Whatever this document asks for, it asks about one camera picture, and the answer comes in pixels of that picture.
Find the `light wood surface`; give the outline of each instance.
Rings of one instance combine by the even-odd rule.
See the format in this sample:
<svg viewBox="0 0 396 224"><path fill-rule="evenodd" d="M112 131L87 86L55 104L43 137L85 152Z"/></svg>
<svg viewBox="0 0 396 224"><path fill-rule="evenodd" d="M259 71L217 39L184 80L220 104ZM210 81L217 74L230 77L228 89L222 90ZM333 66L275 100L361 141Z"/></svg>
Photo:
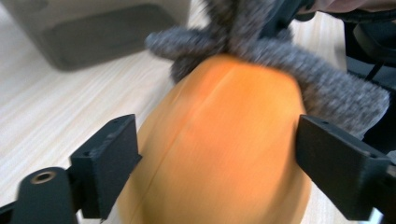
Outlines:
<svg viewBox="0 0 396 224"><path fill-rule="evenodd" d="M192 0L190 25L205 24L203 10ZM292 26L297 44L345 69L340 21L318 14ZM68 167L69 155L109 120L136 114L139 127L172 88L170 64L143 51L73 73L57 71L0 7L0 206L15 200L26 175ZM114 211L106 223L119 223ZM303 223L350 222L313 188Z"/></svg>

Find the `stuffed toy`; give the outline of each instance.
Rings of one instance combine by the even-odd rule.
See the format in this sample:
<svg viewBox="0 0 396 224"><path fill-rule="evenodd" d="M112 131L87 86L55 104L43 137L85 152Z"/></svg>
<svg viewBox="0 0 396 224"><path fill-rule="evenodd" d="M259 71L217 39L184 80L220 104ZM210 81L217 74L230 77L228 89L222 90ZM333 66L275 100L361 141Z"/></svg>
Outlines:
<svg viewBox="0 0 396 224"><path fill-rule="evenodd" d="M176 86L138 133L142 161L119 197L123 223L300 223L310 180L294 159L301 114L362 139L389 93L262 37L276 0L206 0L209 24L147 38Z"/></svg>

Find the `orange fabric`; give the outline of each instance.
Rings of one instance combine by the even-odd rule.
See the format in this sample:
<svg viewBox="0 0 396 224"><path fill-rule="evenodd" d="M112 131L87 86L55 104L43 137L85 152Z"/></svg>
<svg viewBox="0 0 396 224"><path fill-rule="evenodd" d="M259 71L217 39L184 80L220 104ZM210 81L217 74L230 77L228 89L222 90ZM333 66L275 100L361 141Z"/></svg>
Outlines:
<svg viewBox="0 0 396 224"><path fill-rule="evenodd" d="M200 64L138 133L119 197L124 224L299 223L310 181L294 160L295 80L220 55Z"/></svg>

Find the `tabletop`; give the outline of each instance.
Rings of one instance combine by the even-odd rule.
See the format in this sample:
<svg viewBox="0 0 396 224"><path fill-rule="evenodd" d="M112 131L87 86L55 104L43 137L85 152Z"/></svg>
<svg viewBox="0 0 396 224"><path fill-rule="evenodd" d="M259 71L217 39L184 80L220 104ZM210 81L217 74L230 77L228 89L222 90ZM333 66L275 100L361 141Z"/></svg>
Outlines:
<svg viewBox="0 0 396 224"><path fill-rule="evenodd" d="M202 3L192 0L189 26L205 23ZM318 13L292 28L297 45L346 69L341 21ZM56 70L0 6L0 206L15 200L30 173L67 168L70 154L109 120L136 114L140 127L173 87L170 65L145 50L76 72ZM119 223L116 209L106 223ZM314 186L303 223L351 222Z"/></svg>

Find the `gray bin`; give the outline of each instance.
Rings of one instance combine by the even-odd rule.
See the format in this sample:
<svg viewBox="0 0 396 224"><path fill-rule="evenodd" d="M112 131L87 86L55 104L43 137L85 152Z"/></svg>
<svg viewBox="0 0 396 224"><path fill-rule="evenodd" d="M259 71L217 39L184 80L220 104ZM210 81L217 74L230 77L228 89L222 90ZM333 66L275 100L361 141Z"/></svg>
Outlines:
<svg viewBox="0 0 396 224"><path fill-rule="evenodd" d="M144 49L188 21L191 0L0 0L47 60L76 70Z"/></svg>

